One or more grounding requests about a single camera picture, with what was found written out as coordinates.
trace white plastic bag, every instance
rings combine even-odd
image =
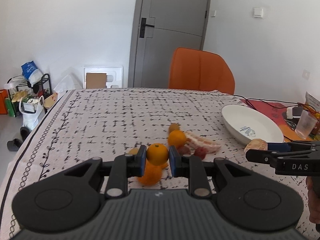
[[[42,120],[42,118],[45,116],[44,111],[44,97],[40,97],[40,101],[37,105],[37,110],[34,114],[25,113],[21,109],[21,101],[19,102],[19,111],[22,113],[23,117],[23,126],[27,127],[30,131],[32,131],[37,124]]]
[[[22,82],[25,82],[25,81],[27,80],[23,75],[16,76],[16,77],[13,77],[9,83],[4,84],[3,88],[7,90],[15,89],[18,85],[20,85]]]
[[[58,93],[57,100],[59,100],[67,90],[73,89],[82,89],[82,86],[72,75],[68,74],[58,83],[58,85],[53,90]]]

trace blue gripper pad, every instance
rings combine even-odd
[[[140,176],[144,175],[144,169],[146,167],[147,148],[141,145],[136,157],[140,158]]]
[[[180,157],[180,155],[178,154],[174,146],[170,146],[169,147],[169,164],[171,168],[171,174],[173,177],[176,176],[176,171],[177,171],[176,157]]]
[[[287,143],[268,143],[268,151],[275,151],[275,152],[290,152],[291,146]]]

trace black slipper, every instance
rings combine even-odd
[[[7,142],[7,148],[11,152],[17,152],[22,145],[22,141],[19,139],[13,139]]]
[[[28,135],[30,134],[30,130],[27,127],[21,127],[20,128],[20,135],[22,137],[22,140],[25,141]]]
[[[39,85],[34,84],[32,89],[33,89],[33,92],[37,94],[39,92]]]

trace tangerine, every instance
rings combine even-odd
[[[146,167],[144,169],[144,175],[138,177],[138,181],[145,186],[152,186],[156,184],[162,177],[161,166],[154,166],[150,162],[146,161]]]
[[[187,141],[187,138],[183,131],[174,130],[169,134],[168,144],[169,146],[174,145],[177,149],[181,146],[184,146]]]
[[[147,160],[154,166],[161,166],[169,159],[169,152],[166,146],[161,143],[154,143],[148,147]]]

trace table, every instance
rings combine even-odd
[[[316,238],[308,222],[307,190],[303,177],[278,176],[267,165],[249,163],[244,146],[226,130],[221,109],[225,105],[244,105],[239,99],[219,93],[169,89],[72,90],[48,112],[28,141],[9,164],[0,195],[0,239],[19,231],[11,210],[14,195],[22,188],[94,156],[111,161],[141,144],[167,144],[168,127],[177,122],[182,130],[214,139],[222,147],[205,161],[223,157],[294,188],[303,198],[305,210],[298,224],[304,235]],[[171,177],[163,170],[157,189],[186,188],[188,179]],[[130,178],[128,188],[140,188]]]

